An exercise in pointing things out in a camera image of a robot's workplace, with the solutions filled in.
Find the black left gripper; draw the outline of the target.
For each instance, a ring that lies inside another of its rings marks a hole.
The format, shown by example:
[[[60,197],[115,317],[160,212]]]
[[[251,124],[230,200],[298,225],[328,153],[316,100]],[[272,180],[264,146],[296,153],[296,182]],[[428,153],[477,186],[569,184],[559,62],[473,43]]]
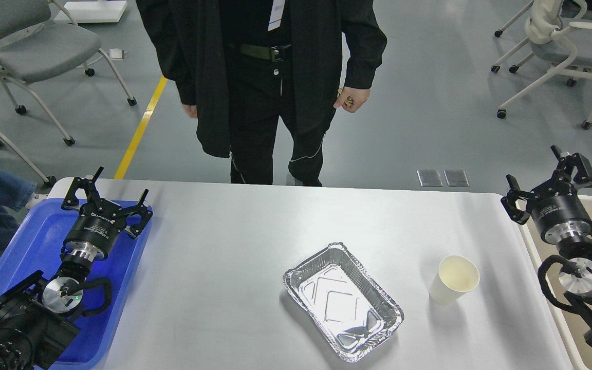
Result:
[[[100,166],[92,178],[75,177],[72,180],[61,209],[80,211],[80,215],[64,239],[64,254],[80,256],[89,261],[103,261],[110,255],[121,232],[136,239],[146,229],[153,217],[145,204],[150,192],[145,189],[138,202],[129,208],[122,208],[114,203],[104,206],[96,188],[96,182],[103,171]],[[77,190],[84,190],[85,203],[80,205],[76,196]],[[128,219],[139,216],[136,224],[129,224]]]

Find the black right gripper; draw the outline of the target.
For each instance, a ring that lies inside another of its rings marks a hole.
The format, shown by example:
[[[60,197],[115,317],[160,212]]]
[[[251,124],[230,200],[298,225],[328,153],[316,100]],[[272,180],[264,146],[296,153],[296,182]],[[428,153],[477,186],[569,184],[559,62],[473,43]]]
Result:
[[[501,204],[510,220],[533,224],[543,242],[556,245],[567,237],[592,235],[592,220],[576,195],[582,188],[592,188],[592,166],[580,153],[569,154],[556,145],[550,149],[558,160],[550,178],[550,191],[556,196],[524,191],[514,176],[506,175],[509,190]],[[518,200],[526,201],[525,210],[517,206]]]

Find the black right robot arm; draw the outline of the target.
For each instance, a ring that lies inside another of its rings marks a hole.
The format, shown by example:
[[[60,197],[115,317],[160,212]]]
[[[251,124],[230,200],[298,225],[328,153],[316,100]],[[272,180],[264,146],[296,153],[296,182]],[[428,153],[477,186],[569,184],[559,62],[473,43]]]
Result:
[[[592,347],[592,219],[578,197],[579,189],[592,188],[592,167],[582,154],[550,149],[558,162],[550,179],[524,191],[507,175],[501,204],[515,223],[533,220],[541,240],[556,247],[536,271],[541,292],[551,305],[587,323],[583,337]]]

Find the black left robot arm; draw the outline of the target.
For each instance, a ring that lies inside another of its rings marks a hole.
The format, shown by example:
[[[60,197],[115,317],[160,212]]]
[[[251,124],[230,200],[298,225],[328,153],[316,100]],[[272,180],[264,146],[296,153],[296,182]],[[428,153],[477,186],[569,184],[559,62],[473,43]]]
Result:
[[[92,178],[31,209],[0,259],[0,369],[87,369],[112,342],[150,232],[148,189],[108,200]]]

